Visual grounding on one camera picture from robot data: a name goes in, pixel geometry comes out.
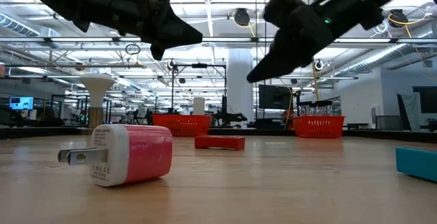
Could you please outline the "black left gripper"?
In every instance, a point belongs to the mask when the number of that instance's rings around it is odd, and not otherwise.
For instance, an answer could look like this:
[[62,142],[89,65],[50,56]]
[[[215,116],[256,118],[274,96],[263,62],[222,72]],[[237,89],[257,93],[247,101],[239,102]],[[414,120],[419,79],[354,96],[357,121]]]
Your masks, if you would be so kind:
[[[150,50],[155,60],[161,60],[165,52],[160,43],[166,7],[158,0],[111,0],[113,20],[122,33],[130,33],[140,37],[143,42],[151,44]],[[180,17],[172,8],[167,11],[166,27],[176,37],[166,45],[166,49],[199,44],[203,34]]]

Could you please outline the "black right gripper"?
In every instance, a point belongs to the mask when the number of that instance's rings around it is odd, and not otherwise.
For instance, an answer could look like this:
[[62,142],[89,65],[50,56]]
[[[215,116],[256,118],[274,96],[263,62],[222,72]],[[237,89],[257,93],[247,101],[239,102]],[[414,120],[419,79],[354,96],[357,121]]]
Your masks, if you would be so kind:
[[265,81],[308,66],[317,52],[355,26],[354,9],[352,1],[325,5],[294,2],[288,14],[288,35],[274,37],[269,52],[249,72],[247,81]]

